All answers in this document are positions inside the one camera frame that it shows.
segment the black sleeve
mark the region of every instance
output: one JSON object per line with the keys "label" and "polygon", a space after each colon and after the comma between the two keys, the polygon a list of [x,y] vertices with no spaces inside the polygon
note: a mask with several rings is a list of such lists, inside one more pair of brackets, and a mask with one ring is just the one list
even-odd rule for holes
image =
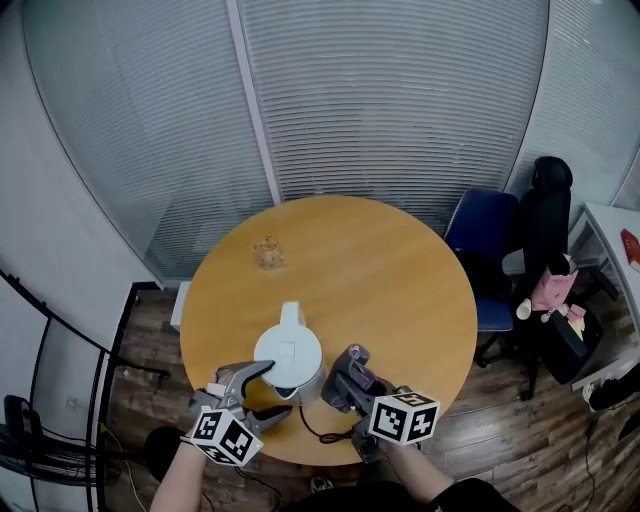
{"label": "black sleeve", "polygon": [[395,482],[369,482],[354,487],[340,487],[313,494],[288,505],[282,512],[518,512],[491,484],[470,478],[457,482],[429,505],[417,504],[407,490]]}
{"label": "black sleeve", "polygon": [[518,512],[493,486],[477,478],[456,482],[433,500],[427,510],[443,512],[466,512],[468,510],[491,510],[492,512]]}

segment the black cable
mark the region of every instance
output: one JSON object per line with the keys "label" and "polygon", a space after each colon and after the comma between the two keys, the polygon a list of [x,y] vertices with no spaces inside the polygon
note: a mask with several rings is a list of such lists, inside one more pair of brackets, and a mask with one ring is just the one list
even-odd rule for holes
{"label": "black cable", "polygon": [[329,432],[327,434],[318,434],[307,423],[307,420],[304,417],[304,413],[302,412],[302,406],[298,406],[298,410],[300,411],[300,418],[302,419],[302,423],[304,423],[304,426],[307,427],[307,430],[311,432],[314,436],[316,436],[322,444],[333,444],[333,443],[337,443],[338,441],[343,441],[345,439],[351,439],[353,437],[353,429],[350,429],[347,432],[342,432],[341,434],[336,432]]}
{"label": "black cable", "polygon": [[638,498],[640,498],[640,494],[637,494],[636,497],[633,498],[633,501],[631,502],[631,505],[629,505],[629,508],[627,508],[627,510],[625,510],[625,512],[630,512],[631,509],[638,504]]}
{"label": "black cable", "polygon": [[585,446],[585,449],[584,449],[584,461],[585,461],[585,463],[587,465],[587,475],[589,475],[589,477],[591,478],[591,497],[589,498],[589,502],[587,503],[587,506],[584,508],[584,510],[582,512],[587,512],[587,510],[591,506],[591,502],[593,501],[593,498],[596,495],[596,477],[593,476],[593,474],[591,473],[591,470],[589,469],[589,441],[591,440],[591,435],[593,434],[594,430],[596,429],[596,426],[597,426],[597,423],[598,423],[598,418],[593,420],[589,424],[589,428],[587,429],[587,445]]}
{"label": "black cable", "polygon": [[[587,503],[587,506],[584,508],[582,512],[587,512],[587,510],[591,506],[591,503],[593,502],[593,498],[596,495],[596,478],[593,476],[593,474],[591,473],[591,469],[589,468],[589,441],[591,440],[591,436],[593,435],[594,431],[596,430],[596,427],[598,426],[598,420],[608,412],[615,411],[620,407],[624,407],[625,405],[632,404],[633,402],[637,402],[638,400],[640,400],[640,396],[637,398],[634,398],[633,400],[630,400],[629,402],[622,402],[613,407],[609,407],[608,409],[600,413],[598,416],[596,416],[595,419],[591,420],[591,423],[589,423],[589,427],[587,428],[587,443],[584,450],[584,461],[587,468],[587,474],[591,478],[591,497],[589,498],[589,502]],[[556,510],[556,512],[560,512],[565,507],[569,508],[570,512],[573,512],[573,507],[567,504],[560,505],[560,507]]]}
{"label": "black cable", "polygon": [[211,507],[211,512],[215,512],[216,509],[213,508],[213,503],[211,503],[209,496],[207,496],[205,493],[202,493],[202,497],[209,502],[209,506]]}
{"label": "black cable", "polygon": [[246,474],[237,466],[234,469],[236,470],[236,473],[238,473],[242,478],[246,480],[252,480],[254,482],[258,482],[259,484],[264,485],[265,487],[268,487],[269,489],[271,489],[275,493],[276,497],[278,498],[278,502],[276,503],[276,506],[273,508],[271,512],[278,511],[278,509],[280,508],[280,504],[282,503],[282,493],[278,489],[276,489],[273,485],[269,485],[267,482],[263,482],[262,480],[260,480],[259,478],[256,478],[255,476]]}
{"label": "black cable", "polygon": [[80,441],[81,443],[87,444],[86,439],[80,439],[79,437],[68,437],[68,436],[63,436],[62,434],[58,434],[57,432],[54,432],[53,430],[49,430],[48,428],[45,427],[41,427],[42,430],[44,430],[45,432],[49,432],[49,434],[53,434],[54,436],[58,436],[61,437],[62,439],[67,439],[69,441]]}

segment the power cord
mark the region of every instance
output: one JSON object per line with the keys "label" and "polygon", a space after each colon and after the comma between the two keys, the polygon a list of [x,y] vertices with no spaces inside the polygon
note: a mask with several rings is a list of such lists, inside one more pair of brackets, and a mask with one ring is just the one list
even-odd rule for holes
{"label": "power cord", "polygon": [[333,444],[345,439],[351,439],[353,437],[353,429],[350,429],[347,432],[343,433],[329,432],[327,434],[318,434],[307,423],[307,420],[304,417],[304,413],[302,412],[302,406],[298,406],[298,410],[300,411],[300,418],[302,419],[302,423],[304,423],[304,426],[307,427],[307,430],[314,436],[316,436],[322,444]]}
{"label": "power cord", "polygon": [[[100,423],[100,426],[104,429],[104,431],[107,434],[109,434],[113,438],[113,440],[118,445],[118,448],[120,448],[120,451],[124,452],[124,450],[122,449],[122,445],[120,444],[120,441],[118,441],[118,438],[113,434],[113,432],[111,432],[111,430],[109,430],[107,426],[104,425],[103,423]],[[147,512],[147,509],[144,508],[144,505],[142,504],[142,502],[140,501],[140,498],[138,497],[138,492],[136,491],[136,485],[133,483],[133,474],[131,473],[131,466],[129,465],[129,461],[125,459],[124,463],[127,465],[127,469],[129,470],[129,481],[131,482],[131,489],[133,489],[133,495],[136,497],[136,501],[138,502],[138,505],[140,505],[140,508],[144,512]]]}
{"label": "power cord", "polygon": [[207,496],[205,493],[202,493],[202,497],[209,502],[209,506],[211,507],[211,512],[215,512],[216,509],[213,508],[213,503],[211,503],[209,496]]}
{"label": "power cord", "polygon": [[87,442],[86,439],[80,439],[79,437],[69,437],[69,436],[63,436],[62,434],[58,434],[57,432],[54,432],[53,430],[49,430],[48,428],[45,427],[40,427],[42,428],[42,430],[44,430],[45,432],[49,432],[49,434],[53,434],[54,436],[58,436],[62,439],[66,439],[68,441],[80,441],[81,443],[85,443]]}
{"label": "power cord", "polygon": [[[615,405],[613,407],[610,407],[609,409],[601,412],[598,416],[596,416],[593,420],[591,420],[591,423],[589,423],[589,426],[587,427],[587,443],[586,443],[585,450],[584,450],[584,460],[585,460],[585,465],[586,465],[586,468],[587,468],[587,474],[589,475],[589,478],[591,478],[591,496],[589,498],[587,506],[583,509],[582,512],[587,512],[587,510],[591,506],[591,503],[593,502],[593,498],[596,495],[596,478],[593,476],[593,474],[591,473],[591,469],[589,468],[589,441],[591,440],[591,436],[593,435],[593,433],[596,430],[596,427],[598,426],[598,420],[600,418],[602,418],[602,416],[604,416],[608,412],[615,411],[616,409],[619,409],[620,407],[624,407],[625,405],[632,404],[633,402],[637,402],[638,400],[640,400],[640,397],[634,398],[633,400],[630,400],[629,402],[623,402],[621,404],[618,404],[618,405]],[[568,508],[569,512],[573,512],[573,507],[571,505],[567,505],[567,504],[560,505],[560,507],[558,509],[556,509],[556,512],[560,512],[564,508]]]}
{"label": "power cord", "polygon": [[276,506],[273,508],[273,510],[271,512],[277,512],[280,509],[280,504],[282,503],[282,493],[278,489],[276,489],[272,485],[269,485],[266,482],[263,482],[262,480],[260,480],[259,478],[256,478],[255,476],[248,475],[247,473],[242,471],[237,466],[235,467],[235,470],[236,470],[236,473],[238,473],[245,480],[251,480],[253,482],[258,482],[259,484],[264,485],[265,487],[268,487],[269,489],[271,489],[275,493],[276,498],[278,498],[278,502],[276,503]]}

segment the white desk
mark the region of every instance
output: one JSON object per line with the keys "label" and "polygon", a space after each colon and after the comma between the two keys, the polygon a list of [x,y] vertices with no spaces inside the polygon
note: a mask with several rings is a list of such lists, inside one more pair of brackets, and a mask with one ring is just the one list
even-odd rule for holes
{"label": "white desk", "polygon": [[[620,236],[620,231],[623,229],[628,229],[640,237],[640,212],[586,203],[582,215],[569,235],[569,252],[575,256],[591,233],[596,236],[604,250],[606,259],[618,275],[636,332],[640,332],[640,310],[638,309],[640,306],[640,272],[635,271],[628,263]],[[620,359],[574,382],[571,387],[576,390],[607,374],[619,374],[639,361],[640,348],[632,348]]]}

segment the blue office chair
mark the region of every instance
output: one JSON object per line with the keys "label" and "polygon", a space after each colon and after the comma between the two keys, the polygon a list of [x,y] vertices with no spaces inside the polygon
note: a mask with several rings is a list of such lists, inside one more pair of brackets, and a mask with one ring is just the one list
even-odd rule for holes
{"label": "blue office chair", "polygon": [[[458,255],[463,252],[478,255],[478,261],[491,263],[498,269],[493,270],[501,273],[503,258],[521,245],[518,236],[519,216],[520,206],[515,196],[495,190],[472,188],[464,193],[456,206],[444,240]],[[513,317],[508,299],[487,299],[476,289],[474,295],[478,331],[495,333],[474,358],[479,366],[485,367],[487,362],[482,359],[482,354],[501,332],[513,329]]]}

